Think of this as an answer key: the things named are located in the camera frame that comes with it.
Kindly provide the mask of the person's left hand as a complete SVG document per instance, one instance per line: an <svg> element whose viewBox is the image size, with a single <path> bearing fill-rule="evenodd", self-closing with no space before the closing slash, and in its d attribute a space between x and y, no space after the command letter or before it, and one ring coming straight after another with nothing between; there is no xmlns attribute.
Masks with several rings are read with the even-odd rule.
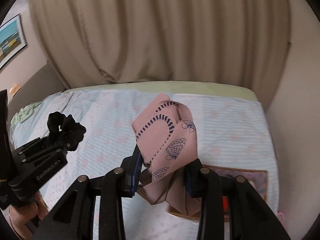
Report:
<svg viewBox="0 0 320 240"><path fill-rule="evenodd" d="M44 202L40 191L35 193L34 201L25 206L9 206L11 225L20 239L31 239L33 236L33 233L27 227L27 222L35 217L43 220L48 213L48 206Z"/></svg>

